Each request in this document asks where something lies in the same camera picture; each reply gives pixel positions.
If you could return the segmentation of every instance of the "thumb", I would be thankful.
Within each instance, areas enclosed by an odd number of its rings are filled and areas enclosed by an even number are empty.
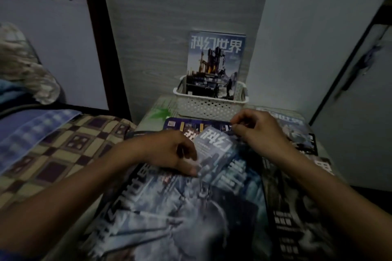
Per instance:
[[[179,159],[175,166],[175,169],[179,170],[185,175],[189,176],[197,176],[197,169],[194,165],[184,161],[183,159]]]
[[[249,128],[245,127],[244,125],[241,124],[234,124],[231,126],[231,128],[233,129],[234,133],[241,136],[241,137],[245,137],[245,134],[248,130],[250,130]]]

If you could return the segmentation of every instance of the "person's right arm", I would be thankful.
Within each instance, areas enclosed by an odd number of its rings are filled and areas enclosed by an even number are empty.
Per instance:
[[[390,214],[297,151],[269,113],[245,109],[231,122],[237,135],[296,180],[368,257],[392,260]]]

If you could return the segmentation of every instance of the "person's left hand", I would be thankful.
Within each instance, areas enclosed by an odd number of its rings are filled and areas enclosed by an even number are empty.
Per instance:
[[[177,169],[186,175],[197,175],[196,168],[184,160],[197,159],[195,146],[181,131],[168,129],[145,134],[125,140],[115,147],[117,153],[127,157],[127,163],[146,162],[159,167]]]

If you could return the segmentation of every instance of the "perforated basket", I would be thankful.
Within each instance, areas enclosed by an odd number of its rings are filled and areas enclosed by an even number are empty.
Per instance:
[[[173,93],[177,97],[177,110],[182,116],[192,118],[230,121],[249,101],[248,90],[243,82],[237,82],[234,100],[218,99],[185,94],[186,75]]]

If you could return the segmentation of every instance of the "gray wooden wall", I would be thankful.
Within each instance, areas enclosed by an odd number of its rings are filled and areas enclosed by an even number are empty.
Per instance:
[[[246,34],[245,81],[265,0],[106,0],[128,103],[138,123],[186,74],[191,30]]]

